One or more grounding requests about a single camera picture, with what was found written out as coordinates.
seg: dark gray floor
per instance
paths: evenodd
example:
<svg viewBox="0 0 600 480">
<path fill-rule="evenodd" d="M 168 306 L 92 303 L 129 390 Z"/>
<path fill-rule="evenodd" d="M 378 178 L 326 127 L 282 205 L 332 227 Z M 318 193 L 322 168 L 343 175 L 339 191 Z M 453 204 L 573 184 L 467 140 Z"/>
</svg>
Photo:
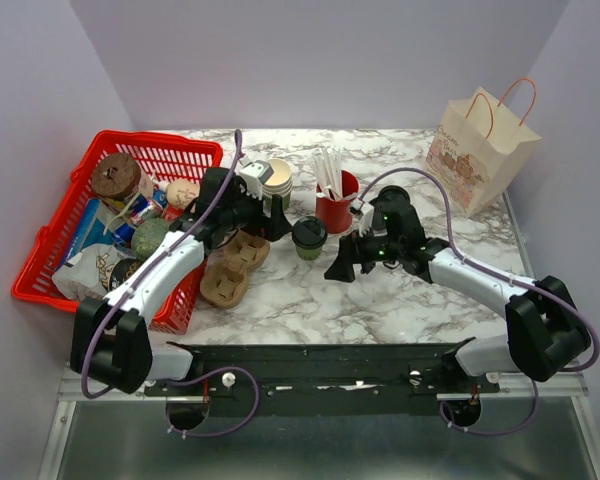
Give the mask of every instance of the dark gray floor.
<svg viewBox="0 0 600 480">
<path fill-rule="evenodd" d="M 502 428 L 529 400 L 491 399 L 479 426 Z M 439 418 L 406 415 L 256 418 L 220 439 L 167 435 L 164 404 L 80 403 L 61 477 L 67 480 L 593 478 L 571 400 L 542 400 L 522 433 L 480 438 Z M 208 421 L 209 431 L 235 420 Z"/>
</svg>

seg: red cup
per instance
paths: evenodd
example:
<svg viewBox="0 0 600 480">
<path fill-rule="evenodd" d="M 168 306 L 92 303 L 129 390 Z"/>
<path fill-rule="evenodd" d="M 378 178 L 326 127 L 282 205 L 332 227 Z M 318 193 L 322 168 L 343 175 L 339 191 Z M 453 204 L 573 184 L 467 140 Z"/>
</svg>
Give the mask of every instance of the red cup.
<svg viewBox="0 0 600 480">
<path fill-rule="evenodd" d="M 358 193 L 360 184 L 358 179 L 346 170 L 342 170 L 342 196 L 348 197 Z M 341 200 L 336 202 L 330 198 L 316 198 L 316 217 L 324 222 L 327 232 L 331 234 L 346 231 L 353 222 L 353 216 L 349 211 L 352 200 Z"/>
</svg>

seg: black cup lid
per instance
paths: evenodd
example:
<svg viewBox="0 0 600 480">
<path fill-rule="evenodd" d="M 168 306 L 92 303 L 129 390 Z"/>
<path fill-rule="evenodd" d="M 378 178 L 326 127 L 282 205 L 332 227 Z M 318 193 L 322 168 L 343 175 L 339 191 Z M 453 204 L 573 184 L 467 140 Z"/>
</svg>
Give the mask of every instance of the black cup lid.
<svg viewBox="0 0 600 480">
<path fill-rule="evenodd" d="M 293 225 L 291 239 L 298 247 L 313 250 L 327 241 L 327 227 L 318 217 L 302 217 Z"/>
</svg>

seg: marble surface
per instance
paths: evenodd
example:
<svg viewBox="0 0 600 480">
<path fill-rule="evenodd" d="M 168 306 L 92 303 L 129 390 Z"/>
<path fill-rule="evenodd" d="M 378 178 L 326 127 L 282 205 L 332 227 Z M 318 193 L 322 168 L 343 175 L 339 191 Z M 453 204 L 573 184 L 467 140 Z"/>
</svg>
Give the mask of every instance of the marble surface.
<svg viewBox="0 0 600 480">
<path fill-rule="evenodd" d="M 174 131 L 213 140 L 224 149 L 223 166 L 233 156 L 233 130 Z M 318 147 L 344 150 L 344 168 L 361 187 L 398 166 L 422 166 L 429 130 L 244 130 L 250 160 L 283 158 L 293 164 L 294 189 L 287 217 L 315 211 L 315 178 L 309 166 Z M 446 238 L 444 205 L 436 187 L 415 174 L 396 174 L 374 189 L 396 184 L 407 189 L 428 235 Z M 522 261 L 504 202 L 472 219 L 454 214 L 459 247 L 497 267 L 523 273 Z M 320 258 L 305 262 L 290 236 L 271 245 L 263 266 L 251 274 L 243 301 L 219 310 L 199 298 L 184 336 L 152 333 L 155 342 L 195 344 L 317 344 L 457 342 L 469 336 L 505 332 L 505 323 L 486 307 L 448 288 L 429 285 L 402 269 L 382 265 L 352 284 L 323 279 L 336 256 L 338 236 L 330 236 Z"/>
</svg>

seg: green ball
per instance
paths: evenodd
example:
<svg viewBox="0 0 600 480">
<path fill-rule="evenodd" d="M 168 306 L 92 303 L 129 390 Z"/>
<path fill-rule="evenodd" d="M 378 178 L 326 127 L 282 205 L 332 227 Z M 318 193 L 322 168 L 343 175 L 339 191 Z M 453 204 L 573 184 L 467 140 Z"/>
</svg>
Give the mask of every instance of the green ball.
<svg viewBox="0 0 600 480">
<path fill-rule="evenodd" d="M 151 218 L 141 224 L 131 238 L 131 250 L 136 258 L 145 262 L 153 255 L 169 231 L 169 222 L 164 218 Z"/>
</svg>

